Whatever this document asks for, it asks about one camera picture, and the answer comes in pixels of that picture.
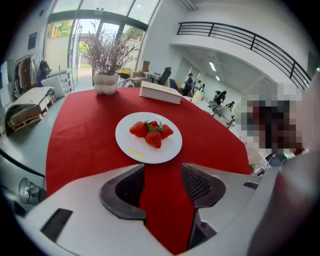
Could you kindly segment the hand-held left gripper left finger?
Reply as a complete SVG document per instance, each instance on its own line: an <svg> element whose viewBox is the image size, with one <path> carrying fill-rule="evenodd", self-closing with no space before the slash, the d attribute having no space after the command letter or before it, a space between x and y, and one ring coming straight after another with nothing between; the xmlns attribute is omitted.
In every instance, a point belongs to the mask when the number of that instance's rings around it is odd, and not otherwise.
<svg viewBox="0 0 320 256"><path fill-rule="evenodd" d="M145 166L135 164L69 182L17 222L49 256L167 256L140 208Z"/></svg>

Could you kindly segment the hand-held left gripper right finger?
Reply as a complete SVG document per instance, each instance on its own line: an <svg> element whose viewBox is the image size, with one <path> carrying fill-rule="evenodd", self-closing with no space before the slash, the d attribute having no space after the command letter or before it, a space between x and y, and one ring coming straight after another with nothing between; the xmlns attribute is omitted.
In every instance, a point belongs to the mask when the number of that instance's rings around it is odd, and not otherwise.
<svg viewBox="0 0 320 256"><path fill-rule="evenodd" d="M182 165L182 184L194 206L185 256L245 256L270 201L278 167L262 176Z"/></svg>

